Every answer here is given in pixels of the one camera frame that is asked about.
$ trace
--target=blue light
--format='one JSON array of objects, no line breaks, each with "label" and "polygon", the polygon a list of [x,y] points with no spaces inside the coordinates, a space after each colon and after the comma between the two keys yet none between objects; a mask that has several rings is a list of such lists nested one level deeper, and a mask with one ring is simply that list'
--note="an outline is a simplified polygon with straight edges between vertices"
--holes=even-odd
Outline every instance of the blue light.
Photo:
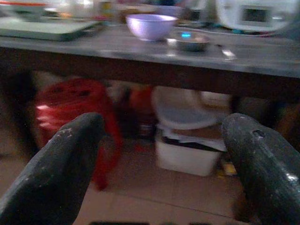
[{"label": "blue light", "polygon": [[182,38],[190,38],[191,37],[191,33],[190,32],[182,33],[181,37]]}]

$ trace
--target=tile floor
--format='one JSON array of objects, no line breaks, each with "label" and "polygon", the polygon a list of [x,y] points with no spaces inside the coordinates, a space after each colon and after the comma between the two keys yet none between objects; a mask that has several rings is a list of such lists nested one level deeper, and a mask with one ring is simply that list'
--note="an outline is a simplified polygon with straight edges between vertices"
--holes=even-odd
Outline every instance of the tile floor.
[{"label": "tile floor", "polygon": [[[0,195],[10,186],[24,162],[0,158]],[[91,184],[74,225],[91,221],[172,221],[212,225],[242,225],[232,219],[232,203],[241,191],[236,178],[198,177],[160,169],[155,153],[126,150],[109,176],[109,187],[98,192]]]}]

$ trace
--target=green tray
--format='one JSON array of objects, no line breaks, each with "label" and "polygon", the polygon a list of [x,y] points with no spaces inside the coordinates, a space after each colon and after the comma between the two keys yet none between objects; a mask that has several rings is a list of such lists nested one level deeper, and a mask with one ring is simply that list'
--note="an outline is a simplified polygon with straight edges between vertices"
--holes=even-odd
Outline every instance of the green tray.
[{"label": "green tray", "polygon": [[99,21],[75,22],[53,19],[45,22],[24,22],[13,17],[0,18],[0,36],[70,41],[101,25]]}]

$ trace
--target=white box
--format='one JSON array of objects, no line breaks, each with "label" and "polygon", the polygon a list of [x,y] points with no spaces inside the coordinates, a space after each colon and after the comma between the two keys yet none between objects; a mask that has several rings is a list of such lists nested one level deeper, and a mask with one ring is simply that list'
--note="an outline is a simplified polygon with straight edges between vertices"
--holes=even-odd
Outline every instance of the white box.
[{"label": "white box", "polygon": [[163,142],[161,132],[156,136],[155,145],[159,167],[198,176],[210,175],[222,153],[167,144]]}]

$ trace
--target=rice cooker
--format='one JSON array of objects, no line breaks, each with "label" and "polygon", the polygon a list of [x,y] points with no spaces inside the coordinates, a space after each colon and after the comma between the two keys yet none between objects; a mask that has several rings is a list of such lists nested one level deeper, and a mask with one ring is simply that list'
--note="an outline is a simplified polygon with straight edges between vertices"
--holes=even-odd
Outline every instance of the rice cooker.
[{"label": "rice cooker", "polygon": [[216,0],[219,22],[237,30],[271,32],[291,24],[300,0]]}]

